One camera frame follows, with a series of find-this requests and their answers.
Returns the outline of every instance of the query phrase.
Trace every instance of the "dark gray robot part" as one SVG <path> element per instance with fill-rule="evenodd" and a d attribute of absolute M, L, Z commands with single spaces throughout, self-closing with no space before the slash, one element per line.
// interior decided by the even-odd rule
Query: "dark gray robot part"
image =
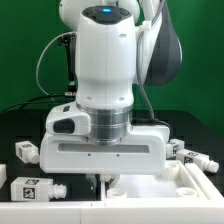
<path fill-rule="evenodd" d="M 182 64 L 182 50 L 167 3 L 164 4 L 162 15 L 163 22 L 144 83 L 146 86 L 167 84 L 178 74 Z"/>

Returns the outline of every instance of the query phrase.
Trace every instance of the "blue light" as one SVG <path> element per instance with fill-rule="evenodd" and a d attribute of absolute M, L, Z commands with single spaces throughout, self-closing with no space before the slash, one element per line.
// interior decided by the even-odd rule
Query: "blue light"
<path fill-rule="evenodd" d="M 111 9 L 105 8 L 105 9 L 103 9 L 103 12 L 111 12 Z"/>

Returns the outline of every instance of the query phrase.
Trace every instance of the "black cable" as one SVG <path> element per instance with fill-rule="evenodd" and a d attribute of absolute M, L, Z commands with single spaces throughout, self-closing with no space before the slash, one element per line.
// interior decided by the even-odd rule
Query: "black cable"
<path fill-rule="evenodd" d="M 7 108 L 5 108 L 4 110 L 2 110 L 0 112 L 0 114 L 4 114 L 7 110 L 13 108 L 13 107 L 18 107 L 18 106 L 21 106 L 21 105 L 32 105 L 32 104 L 60 104 L 60 103 L 64 103 L 64 102 L 52 102 L 52 101 L 49 101 L 49 102 L 24 102 L 24 103 L 17 103 L 17 104 L 13 104 Z"/>
<path fill-rule="evenodd" d="M 132 125 L 150 125 L 150 126 L 153 126 L 153 125 L 165 125 L 167 126 L 169 129 L 170 129 L 170 136 L 173 136 L 173 129 L 172 127 L 165 121 L 161 121 L 157 118 L 154 118 L 154 119 L 132 119 L 131 121 Z"/>
<path fill-rule="evenodd" d="M 63 96 L 65 96 L 65 95 L 64 94 L 50 94 L 48 96 L 39 96 L 39 97 L 32 98 L 32 99 L 28 100 L 27 102 L 35 102 L 35 101 L 38 101 L 38 100 L 44 100 L 44 99 L 56 98 L 56 97 L 63 97 Z M 23 109 L 26 106 L 27 106 L 27 104 L 24 103 L 24 105 L 19 107 L 19 109 Z"/>

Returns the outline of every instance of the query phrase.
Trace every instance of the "green wall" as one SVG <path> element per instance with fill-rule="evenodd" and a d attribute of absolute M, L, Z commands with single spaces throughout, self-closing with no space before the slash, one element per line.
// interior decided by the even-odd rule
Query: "green wall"
<path fill-rule="evenodd" d="M 224 1 L 168 0 L 183 47 L 179 75 L 164 87 L 147 87 L 154 109 L 187 111 L 224 137 Z M 38 58 L 56 35 L 68 29 L 59 0 L 1 0 L 0 109 L 42 93 L 35 82 Z M 50 93 L 66 89 L 64 49 L 53 46 L 41 66 Z M 136 109 L 142 109 L 136 94 Z"/>

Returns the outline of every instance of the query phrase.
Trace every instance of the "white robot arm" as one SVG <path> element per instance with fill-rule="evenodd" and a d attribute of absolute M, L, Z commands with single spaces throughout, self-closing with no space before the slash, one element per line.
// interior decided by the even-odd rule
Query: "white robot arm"
<path fill-rule="evenodd" d="M 40 154 L 45 172 L 159 174 L 163 170 L 168 127 L 132 126 L 129 116 L 136 50 L 140 47 L 142 52 L 138 60 L 144 80 L 162 22 L 159 15 L 152 25 L 159 2 L 141 1 L 148 21 L 136 27 L 136 0 L 119 0 L 120 7 L 109 0 L 61 1 L 62 20 L 77 31 L 73 63 L 78 91 L 76 102 L 54 108 L 47 118 Z"/>
<path fill-rule="evenodd" d="M 133 15 L 134 21 L 137 23 L 140 15 L 140 8 L 136 0 L 61 0 L 59 12 L 62 21 L 71 30 L 77 31 L 81 11 L 87 7 L 96 5 L 115 6 L 117 2 L 119 2 L 119 6 L 121 8 L 127 9 Z M 156 24 L 151 27 L 151 23 L 159 10 L 160 0 L 140 0 L 140 5 L 144 12 L 145 21 L 141 26 L 136 27 L 136 37 L 138 37 L 140 32 L 144 30 L 145 37 L 143 38 L 143 44 L 141 47 L 143 57 L 140 58 L 140 61 L 142 62 L 141 78 L 144 83 L 161 27 L 162 17 L 159 15 Z"/>

